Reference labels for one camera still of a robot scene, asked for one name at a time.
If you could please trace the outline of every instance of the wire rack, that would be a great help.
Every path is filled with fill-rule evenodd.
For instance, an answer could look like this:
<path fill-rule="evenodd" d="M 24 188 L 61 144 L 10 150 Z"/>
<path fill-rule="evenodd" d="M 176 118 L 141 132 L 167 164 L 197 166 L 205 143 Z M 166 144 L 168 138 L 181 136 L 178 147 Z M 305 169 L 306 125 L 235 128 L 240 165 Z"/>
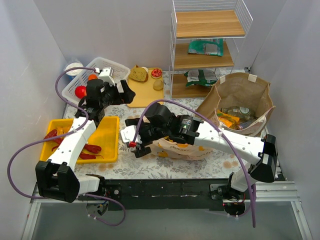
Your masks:
<path fill-rule="evenodd" d="M 180 31 L 181 29 L 186 29 L 188 26 L 192 25 L 192 18 L 191 14 L 196 14 L 196 17 L 193 18 L 195 20 L 195 26 L 201 26 L 203 22 L 206 22 L 207 19 L 205 15 L 209 16 L 210 18 L 217 17 L 217 22 L 215 25 L 208 24 L 207 29 L 212 29 L 212 35 L 209 33 L 206 35 L 190 35 L 184 34 L 181 36 Z M 221 27 L 222 31 L 223 29 L 228 30 L 229 27 L 237 26 L 237 29 L 235 32 L 228 33 L 227 31 L 224 32 L 224 34 L 215 34 L 215 28 L 216 26 L 219 27 L 219 20 L 223 18 L 224 16 L 230 16 L 232 15 L 232 19 L 226 19 L 224 23 L 226 26 Z M 177 44 L 183 44 L 183 43 L 189 43 L 192 40 L 195 39 L 203 39 L 203 40 L 211 40 L 214 38 L 223 38 L 228 47 L 230 48 L 228 50 L 229 55 L 231 57 L 232 64 L 226 64 L 225 67 L 232 68 L 234 67 L 234 62 L 236 61 L 238 57 L 238 53 L 242 47 L 242 44 L 244 41 L 241 41 L 241 46 L 236 45 L 236 42 L 234 41 L 235 38 L 245 38 L 250 30 L 250 27 L 252 25 L 253 18 L 244 3 L 243 0 L 172 0 L 172 9 L 171 9 L 171 30 L 170 30 L 170 59 L 169 59 L 169 75 L 171 77 L 171 97 L 173 97 L 173 81 L 174 81 L 174 74 L 177 70 L 186 70 L 180 69 L 179 65 L 177 64 L 175 66 L 175 60 L 178 59 L 179 55 L 176 56 L 176 50 L 177 50 Z M 197 69 L 206 69 L 208 67 L 197 67 Z"/>

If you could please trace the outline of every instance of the yellow package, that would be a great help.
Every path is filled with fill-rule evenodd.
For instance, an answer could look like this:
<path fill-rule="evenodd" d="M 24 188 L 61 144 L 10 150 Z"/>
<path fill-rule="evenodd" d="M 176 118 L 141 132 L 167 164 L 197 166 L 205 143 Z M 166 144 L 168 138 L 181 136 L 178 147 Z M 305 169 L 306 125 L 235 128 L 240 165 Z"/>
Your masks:
<path fill-rule="evenodd" d="M 222 111 L 216 111 L 216 115 L 220 122 L 224 123 L 228 128 L 234 129 L 236 125 L 239 124 L 240 118 L 237 116 L 232 116 Z"/>

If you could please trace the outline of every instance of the bread slice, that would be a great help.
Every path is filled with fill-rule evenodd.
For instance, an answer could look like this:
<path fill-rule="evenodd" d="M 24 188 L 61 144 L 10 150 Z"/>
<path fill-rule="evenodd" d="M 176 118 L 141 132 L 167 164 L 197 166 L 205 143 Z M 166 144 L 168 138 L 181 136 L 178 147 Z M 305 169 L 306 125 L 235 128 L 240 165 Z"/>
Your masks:
<path fill-rule="evenodd" d="M 148 80 L 148 73 L 142 67 L 135 65 L 129 74 L 129 78 L 138 82 L 146 82 Z"/>

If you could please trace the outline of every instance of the white basket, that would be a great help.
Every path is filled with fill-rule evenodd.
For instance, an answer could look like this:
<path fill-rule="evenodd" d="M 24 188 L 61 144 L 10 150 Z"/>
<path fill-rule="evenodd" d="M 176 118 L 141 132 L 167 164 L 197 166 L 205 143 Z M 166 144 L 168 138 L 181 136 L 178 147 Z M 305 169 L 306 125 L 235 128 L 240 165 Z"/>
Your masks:
<path fill-rule="evenodd" d="M 92 62 L 90 62 L 87 68 L 99 68 L 103 69 L 105 67 L 113 68 L 112 78 L 116 83 L 120 80 L 127 80 L 130 74 L 130 69 L 114 61 L 97 57 Z M 82 70 L 72 81 L 62 90 L 62 96 L 64 96 L 68 101 L 78 105 L 80 99 L 75 95 L 76 87 L 86 86 L 88 82 L 88 77 L 91 74 L 96 74 L 91 70 Z"/>

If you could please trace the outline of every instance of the wooden shelf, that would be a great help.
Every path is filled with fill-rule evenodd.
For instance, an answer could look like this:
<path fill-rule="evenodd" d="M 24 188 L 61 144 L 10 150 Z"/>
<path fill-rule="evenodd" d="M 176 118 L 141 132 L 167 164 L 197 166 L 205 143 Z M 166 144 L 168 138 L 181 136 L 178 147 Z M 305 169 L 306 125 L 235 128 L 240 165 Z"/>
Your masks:
<path fill-rule="evenodd" d="M 210 92 L 211 88 L 207 86 L 188 86 L 187 77 L 184 74 L 174 74 L 172 83 L 172 98 L 201 98 L 206 97 Z"/>
<path fill-rule="evenodd" d="M 223 42 L 223 56 L 189 54 L 189 43 L 175 45 L 174 69 L 201 69 L 232 67 L 232 61 L 227 43 Z"/>
<path fill-rule="evenodd" d="M 234 10 L 178 11 L 177 38 L 244 37 L 245 31 Z"/>

